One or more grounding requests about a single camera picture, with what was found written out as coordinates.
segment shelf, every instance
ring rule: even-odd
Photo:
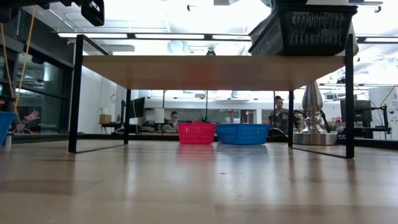
[[[83,66],[131,90],[296,90],[344,57],[84,56]]]

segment blue basket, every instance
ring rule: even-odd
[[[268,124],[219,124],[217,125],[218,141],[238,146],[265,144]]]
[[[7,132],[10,129],[11,121],[15,119],[16,114],[11,112],[0,111],[0,140],[1,144],[6,138]]]

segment red basket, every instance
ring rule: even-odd
[[[179,123],[181,144],[211,144],[216,133],[216,124]]]

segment metal base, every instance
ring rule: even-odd
[[[294,133],[293,144],[332,146],[337,142],[337,133]]]

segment cardboard box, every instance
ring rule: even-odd
[[[112,121],[112,115],[110,114],[101,114],[99,116],[100,124],[109,124]]]

